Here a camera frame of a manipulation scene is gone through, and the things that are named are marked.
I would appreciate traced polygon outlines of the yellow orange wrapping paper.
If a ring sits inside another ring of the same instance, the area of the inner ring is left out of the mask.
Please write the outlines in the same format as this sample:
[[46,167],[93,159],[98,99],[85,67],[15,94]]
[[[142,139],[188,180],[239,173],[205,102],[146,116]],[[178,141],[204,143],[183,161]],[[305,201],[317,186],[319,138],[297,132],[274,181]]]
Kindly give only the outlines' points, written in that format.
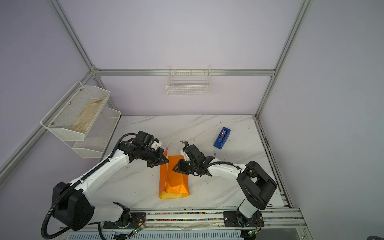
[[179,160],[184,160],[182,155],[170,156],[167,147],[164,151],[168,164],[161,165],[159,179],[159,199],[182,199],[190,195],[188,176],[173,171]]

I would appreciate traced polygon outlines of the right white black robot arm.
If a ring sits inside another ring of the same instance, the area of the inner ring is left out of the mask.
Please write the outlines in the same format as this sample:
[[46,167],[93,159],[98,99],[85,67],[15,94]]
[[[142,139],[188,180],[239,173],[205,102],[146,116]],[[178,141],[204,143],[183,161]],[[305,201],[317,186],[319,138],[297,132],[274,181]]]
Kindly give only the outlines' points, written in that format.
[[239,184],[245,199],[237,209],[238,216],[251,219],[257,211],[265,210],[278,186],[275,180],[255,161],[235,164],[214,156],[205,156],[187,141],[181,151],[183,156],[173,171],[195,177],[221,177]]

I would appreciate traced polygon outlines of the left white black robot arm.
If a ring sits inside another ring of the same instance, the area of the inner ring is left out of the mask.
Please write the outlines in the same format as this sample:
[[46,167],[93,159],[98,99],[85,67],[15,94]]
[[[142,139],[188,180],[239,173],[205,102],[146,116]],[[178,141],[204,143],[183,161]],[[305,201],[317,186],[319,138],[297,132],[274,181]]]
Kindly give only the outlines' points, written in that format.
[[42,228],[51,218],[66,226],[66,230],[80,230],[88,224],[112,222],[124,228],[132,222],[130,209],[118,202],[97,204],[91,201],[96,191],[117,171],[134,160],[143,160],[153,168],[169,161],[162,143],[154,136],[139,131],[123,135],[112,152],[91,170],[70,183],[60,182],[53,189],[52,206]]

